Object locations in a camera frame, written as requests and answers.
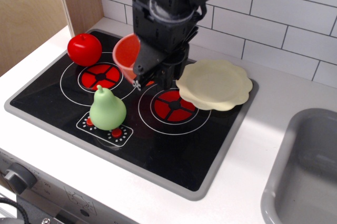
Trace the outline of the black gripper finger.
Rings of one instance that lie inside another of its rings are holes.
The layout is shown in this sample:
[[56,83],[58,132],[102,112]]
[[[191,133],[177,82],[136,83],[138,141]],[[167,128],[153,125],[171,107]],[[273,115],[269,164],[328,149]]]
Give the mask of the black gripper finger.
[[189,50],[190,46],[184,45],[164,60],[162,70],[163,89],[170,89],[173,85],[173,80],[178,80],[182,76],[188,60]]
[[133,79],[133,87],[141,91],[150,82],[154,82],[164,88],[162,70],[162,66],[158,65],[146,72],[143,65],[135,64],[133,71],[136,77]]

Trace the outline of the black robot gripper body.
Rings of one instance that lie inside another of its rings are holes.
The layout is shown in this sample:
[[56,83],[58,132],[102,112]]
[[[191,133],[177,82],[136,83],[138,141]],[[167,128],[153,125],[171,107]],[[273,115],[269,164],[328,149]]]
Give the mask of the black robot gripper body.
[[133,0],[133,30],[141,43],[135,64],[143,65],[145,71],[161,65],[172,53],[196,35],[198,12],[192,11],[186,20],[157,19],[155,11],[160,9],[155,0]]

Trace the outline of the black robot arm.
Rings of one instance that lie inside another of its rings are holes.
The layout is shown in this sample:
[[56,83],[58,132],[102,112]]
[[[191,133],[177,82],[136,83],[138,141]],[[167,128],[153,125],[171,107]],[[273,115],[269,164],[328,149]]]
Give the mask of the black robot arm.
[[208,0],[132,0],[133,31],[140,41],[133,72],[138,90],[154,81],[172,87],[183,74],[189,42],[207,13]]

